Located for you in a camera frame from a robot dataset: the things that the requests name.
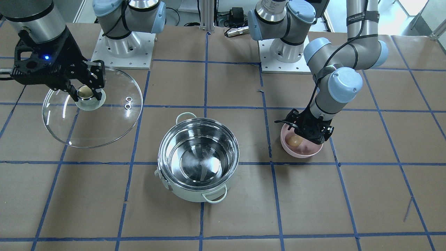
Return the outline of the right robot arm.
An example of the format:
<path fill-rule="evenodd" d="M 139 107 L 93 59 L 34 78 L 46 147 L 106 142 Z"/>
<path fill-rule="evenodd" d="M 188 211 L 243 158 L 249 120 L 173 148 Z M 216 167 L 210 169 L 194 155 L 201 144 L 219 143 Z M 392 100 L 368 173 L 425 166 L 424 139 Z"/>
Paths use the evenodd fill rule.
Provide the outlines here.
<path fill-rule="evenodd" d="M 166 5 L 160 0 L 94 0 L 92 5 L 114 55 L 124 55 L 116 43 L 125 42 L 126 51 L 134 52 L 134 33 L 161 33 L 165 25 Z M 75 102 L 105 100 L 105 63 L 82 55 L 52 0 L 2 0 L 1 15 L 19 36 L 13 68 L 1 71 L 2 81 L 46 85 Z"/>

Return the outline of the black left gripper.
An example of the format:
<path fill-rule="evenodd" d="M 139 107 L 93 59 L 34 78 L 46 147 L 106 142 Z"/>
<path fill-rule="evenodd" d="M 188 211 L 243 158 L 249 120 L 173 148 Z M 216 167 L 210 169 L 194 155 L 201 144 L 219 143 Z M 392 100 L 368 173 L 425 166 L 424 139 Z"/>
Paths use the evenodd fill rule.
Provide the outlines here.
<path fill-rule="evenodd" d="M 294 129 L 296 135 L 317 145 L 323 144 L 333 134 L 331 120 L 324 121 L 321 116 L 316 118 L 309 109 L 301 113 L 292 109 L 286 116 L 286 124 L 289 129 Z"/>

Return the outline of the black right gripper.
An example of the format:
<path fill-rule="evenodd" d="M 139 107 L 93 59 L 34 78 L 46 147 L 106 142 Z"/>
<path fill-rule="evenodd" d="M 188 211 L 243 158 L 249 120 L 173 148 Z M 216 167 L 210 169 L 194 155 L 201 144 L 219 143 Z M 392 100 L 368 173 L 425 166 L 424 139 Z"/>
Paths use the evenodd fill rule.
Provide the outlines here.
<path fill-rule="evenodd" d="M 77 89 L 70 81 L 76 79 L 89 87 L 93 97 L 102 100 L 105 87 L 105 64 L 89 62 L 81 53 L 68 28 L 55 39 L 36 43 L 29 32 L 20 30 L 15 47 L 14 65 L 10 77 L 23 85 L 44 84 L 51 90 L 67 92 L 79 101 Z"/>

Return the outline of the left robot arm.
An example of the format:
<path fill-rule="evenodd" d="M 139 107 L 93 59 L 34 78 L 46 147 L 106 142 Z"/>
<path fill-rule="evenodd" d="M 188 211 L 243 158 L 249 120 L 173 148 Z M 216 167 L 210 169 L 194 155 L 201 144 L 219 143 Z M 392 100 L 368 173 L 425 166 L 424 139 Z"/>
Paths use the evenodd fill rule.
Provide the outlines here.
<path fill-rule="evenodd" d="M 303 112 L 292 109 L 282 123 L 314 144 L 327 141 L 336 113 L 354 100 L 363 87 L 358 70 L 382 65 L 388 47 L 378 39 L 378 2 L 347 1 L 347 41 L 334 46 L 327 38 L 317 38 L 304 46 L 309 29 L 316 21 L 316 10 L 305 0 L 261 0 L 247 14 L 253 40 L 273 39 L 278 48 L 275 58 L 286 62 L 285 51 L 304 56 L 315 82 L 311 99 Z"/>

